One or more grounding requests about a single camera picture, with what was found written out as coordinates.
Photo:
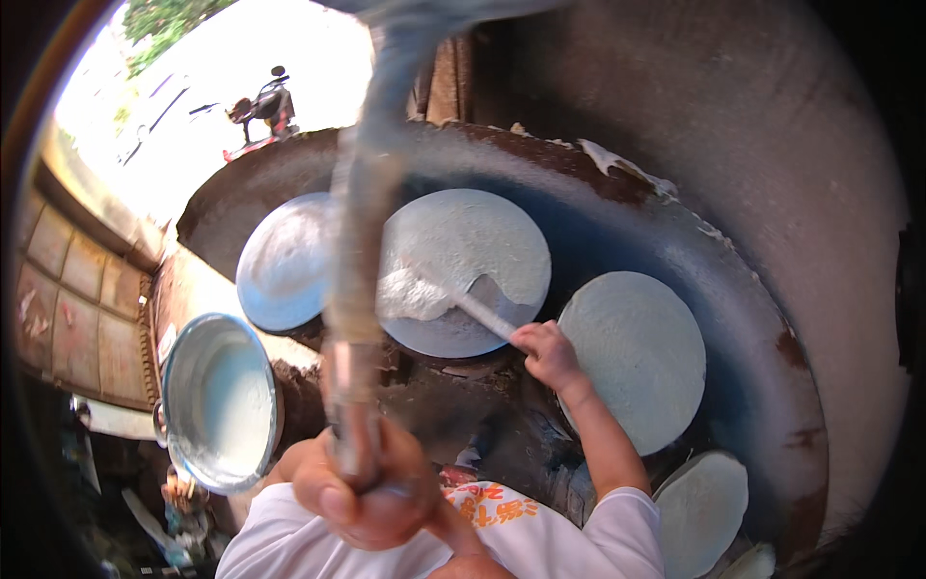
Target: motorcycle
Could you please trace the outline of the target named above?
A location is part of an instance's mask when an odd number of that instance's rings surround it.
[[[277,78],[261,87],[257,98],[252,101],[245,97],[235,103],[231,110],[225,111],[231,122],[240,124],[244,128],[244,146],[237,151],[222,151],[226,163],[269,143],[285,141],[299,132],[299,126],[293,124],[295,118],[293,98],[284,87],[286,81],[289,80],[289,75],[286,75],[286,69],[281,66],[273,67],[270,74]],[[252,119],[266,122],[270,127],[270,136],[259,141],[251,141],[247,126]]]

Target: person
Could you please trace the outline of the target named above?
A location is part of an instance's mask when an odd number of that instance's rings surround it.
[[[382,418],[382,477],[356,496],[333,472],[329,430],[287,449],[225,550],[218,579],[663,577],[659,514],[643,463],[554,321],[511,343],[569,407],[598,502],[582,529],[481,481],[442,494],[415,437]]]

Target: tree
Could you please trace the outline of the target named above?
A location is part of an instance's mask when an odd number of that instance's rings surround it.
[[[231,6],[236,0],[130,0],[122,25],[126,38],[138,44],[151,34],[151,46],[129,63],[129,78],[164,54],[187,32]]]

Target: metal pot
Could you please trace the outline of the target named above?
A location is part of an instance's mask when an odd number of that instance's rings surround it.
[[[282,433],[282,400],[267,353],[244,321],[208,313],[170,350],[153,419],[178,469],[220,495],[263,476]]]

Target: white shirt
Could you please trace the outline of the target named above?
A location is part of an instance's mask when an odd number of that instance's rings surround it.
[[[664,577],[659,513],[638,489],[618,488],[605,495],[581,530],[498,483],[463,485],[445,495],[472,522],[492,557],[521,579]],[[277,484],[254,498],[244,528],[222,555],[216,578],[417,579],[444,565],[452,554],[424,530],[386,551],[352,548],[296,502],[292,484]]]

